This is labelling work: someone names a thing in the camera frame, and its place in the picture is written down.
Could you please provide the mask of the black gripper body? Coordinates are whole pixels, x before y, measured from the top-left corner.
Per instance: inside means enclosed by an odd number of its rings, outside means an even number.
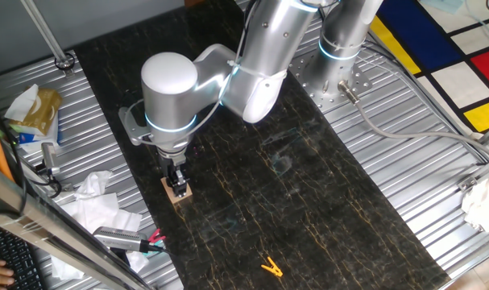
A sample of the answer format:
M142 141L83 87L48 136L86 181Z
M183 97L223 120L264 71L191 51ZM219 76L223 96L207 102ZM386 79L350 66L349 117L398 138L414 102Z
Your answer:
M184 176L187 179L186 173L184 172L185 164L186 158L184 155L160 156L160 167L165 177L169 176L171 178L174 167L181 167Z

